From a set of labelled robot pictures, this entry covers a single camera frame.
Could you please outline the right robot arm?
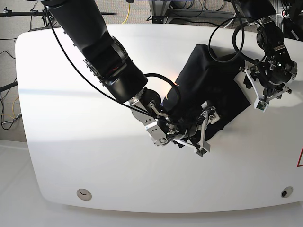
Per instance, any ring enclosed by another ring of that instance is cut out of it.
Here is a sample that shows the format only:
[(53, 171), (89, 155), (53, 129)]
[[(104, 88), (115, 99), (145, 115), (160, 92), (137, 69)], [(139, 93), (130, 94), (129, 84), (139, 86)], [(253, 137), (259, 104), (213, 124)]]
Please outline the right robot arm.
[(109, 98), (131, 109), (155, 145), (174, 142), (199, 152), (210, 150), (205, 136), (207, 127), (219, 120), (215, 107), (203, 103), (193, 120), (173, 116), (183, 99), (180, 86), (169, 81), (177, 99), (171, 109), (164, 108), (159, 94), (146, 86), (151, 74), (142, 73), (122, 44), (109, 34), (95, 1), (44, 0), (42, 4), (46, 18), (59, 22), (84, 56), (87, 67), (109, 91)]

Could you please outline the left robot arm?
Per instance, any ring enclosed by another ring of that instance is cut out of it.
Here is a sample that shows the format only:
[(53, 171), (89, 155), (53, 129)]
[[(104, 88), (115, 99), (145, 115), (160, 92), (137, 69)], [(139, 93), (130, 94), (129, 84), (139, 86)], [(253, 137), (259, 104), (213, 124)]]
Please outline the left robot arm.
[[(261, 103), (268, 103), (271, 99), (280, 98), (284, 92), (291, 93), (286, 87), (297, 75), (297, 63), (291, 60), (284, 44), (282, 30), (275, 24), (272, 16), (275, 8), (268, 0), (233, 0), (236, 17), (245, 17), (246, 23), (239, 18), (240, 25), (234, 30), (232, 45), (240, 57), (250, 62), (252, 66), (247, 70), (247, 77), (258, 80), (263, 86), (257, 92)], [(257, 25), (257, 44), (264, 51), (263, 60), (252, 59), (239, 50), (236, 36), (244, 27), (255, 23)]]

